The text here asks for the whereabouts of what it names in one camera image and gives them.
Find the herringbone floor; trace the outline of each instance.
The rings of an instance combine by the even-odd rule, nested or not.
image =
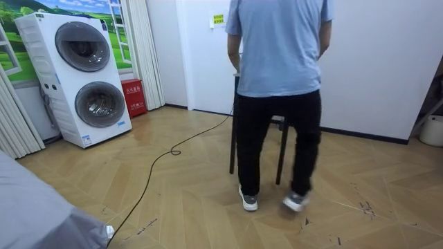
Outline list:
[[[162,108],[133,130],[90,149],[64,141],[19,162],[72,204],[120,225],[143,191],[152,161],[222,121]],[[443,149],[323,134],[311,205],[281,207],[291,175],[290,134],[283,184],[274,185],[281,133],[271,127],[262,154],[260,209],[243,211],[228,173],[230,120],[157,163],[141,204],[111,248],[443,248]]]

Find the washing machine door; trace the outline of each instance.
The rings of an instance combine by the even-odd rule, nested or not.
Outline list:
[[[83,72],[104,68],[111,54],[102,33],[79,21],[60,26],[55,35],[55,45],[67,64]]]
[[[125,112],[125,97],[114,85],[92,82],[83,86],[75,97],[78,116],[93,127],[116,124]]]

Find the washing machine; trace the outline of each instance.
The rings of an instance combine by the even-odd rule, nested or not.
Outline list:
[[[15,23],[65,140],[85,148],[132,128],[104,21],[36,12]]]

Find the fire extinguisher box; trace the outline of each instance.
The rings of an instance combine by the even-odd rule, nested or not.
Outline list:
[[[125,94],[129,117],[132,119],[135,116],[147,113],[141,80],[123,80],[122,87],[123,93]]]

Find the gray sneaker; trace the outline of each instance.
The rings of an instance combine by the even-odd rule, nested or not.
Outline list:
[[[238,193],[242,197],[243,208],[246,211],[252,212],[252,211],[256,211],[258,209],[257,196],[247,196],[247,195],[243,194],[242,186],[238,187]]]
[[[305,196],[299,196],[293,191],[291,191],[283,200],[283,204],[292,209],[294,212],[302,212],[308,203],[309,194]]]

